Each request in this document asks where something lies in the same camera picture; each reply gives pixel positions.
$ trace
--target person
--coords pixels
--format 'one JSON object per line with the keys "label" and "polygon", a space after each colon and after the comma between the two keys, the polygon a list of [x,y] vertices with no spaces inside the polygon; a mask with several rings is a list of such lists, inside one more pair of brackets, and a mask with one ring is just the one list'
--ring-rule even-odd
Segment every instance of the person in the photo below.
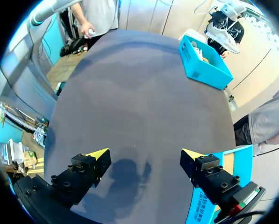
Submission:
{"label": "person", "polygon": [[[223,22],[221,24],[219,24],[219,29],[226,29],[228,27],[230,27],[233,23],[235,18],[226,18],[225,15],[223,15],[223,13],[221,11],[215,12],[214,14],[216,14],[216,16],[218,17],[222,17]],[[237,21],[231,28],[228,29],[228,33],[234,38],[236,44],[240,44],[243,36],[244,36],[244,28],[241,25],[241,23],[239,21]],[[218,42],[214,41],[211,38],[208,38],[207,43],[209,46],[211,46],[212,48],[214,48],[217,53],[222,57],[225,58],[229,52]]]}
{"label": "person", "polygon": [[234,124],[236,146],[279,144],[279,91],[271,100]]}
{"label": "person", "polygon": [[71,6],[71,10],[79,23],[79,29],[88,39],[90,49],[109,30],[118,28],[117,0],[82,0]]}

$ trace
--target hand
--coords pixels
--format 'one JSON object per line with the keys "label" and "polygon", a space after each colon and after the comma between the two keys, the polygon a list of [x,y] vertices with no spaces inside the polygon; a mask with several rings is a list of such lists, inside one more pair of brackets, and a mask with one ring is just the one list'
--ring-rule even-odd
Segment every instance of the hand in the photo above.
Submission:
{"label": "hand", "polygon": [[221,55],[220,55],[220,57],[222,57],[222,58],[226,58],[226,56],[229,54],[229,52],[228,51],[225,51],[225,52],[223,52]]}
{"label": "hand", "polygon": [[88,33],[89,29],[95,31],[95,27],[90,22],[86,21],[81,25],[81,32],[85,34],[88,38],[92,38]]}

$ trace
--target black pants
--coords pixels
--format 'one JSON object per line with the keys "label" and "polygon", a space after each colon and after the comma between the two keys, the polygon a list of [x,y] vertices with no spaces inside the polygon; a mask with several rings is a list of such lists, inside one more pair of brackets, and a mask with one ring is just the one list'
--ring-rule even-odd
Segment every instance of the black pants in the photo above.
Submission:
{"label": "black pants", "polygon": [[101,36],[94,36],[91,39],[86,39],[86,43],[87,43],[87,50],[89,50],[101,37]]}
{"label": "black pants", "polygon": [[244,116],[234,124],[236,146],[250,145],[250,125],[248,115]]}

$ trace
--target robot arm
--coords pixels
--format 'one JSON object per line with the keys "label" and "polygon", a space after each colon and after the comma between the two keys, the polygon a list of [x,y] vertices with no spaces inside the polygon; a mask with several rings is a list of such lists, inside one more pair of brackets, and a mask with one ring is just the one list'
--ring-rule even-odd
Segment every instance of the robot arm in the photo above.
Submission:
{"label": "robot arm", "polygon": [[34,26],[39,26],[54,13],[60,12],[80,1],[82,0],[44,0],[30,14],[30,22]]}

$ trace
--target blue plastic crate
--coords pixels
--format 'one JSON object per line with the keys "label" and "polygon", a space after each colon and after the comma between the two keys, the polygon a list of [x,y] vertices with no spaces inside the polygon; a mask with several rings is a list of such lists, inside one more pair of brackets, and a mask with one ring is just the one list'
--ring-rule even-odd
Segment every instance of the blue plastic crate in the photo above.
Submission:
{"label": "blue plastic crate", "polygon": [[[192,41],[196,42],[197,47],[202,50],[203,57],[209,63],[199,59],[191,44]],[[179,46],[179,52],[188,78],[208,84],[219,90],[225,88],[233,80],[233,76],[222,58],[214,48],[207,44],[192,37],[184,36]]]}

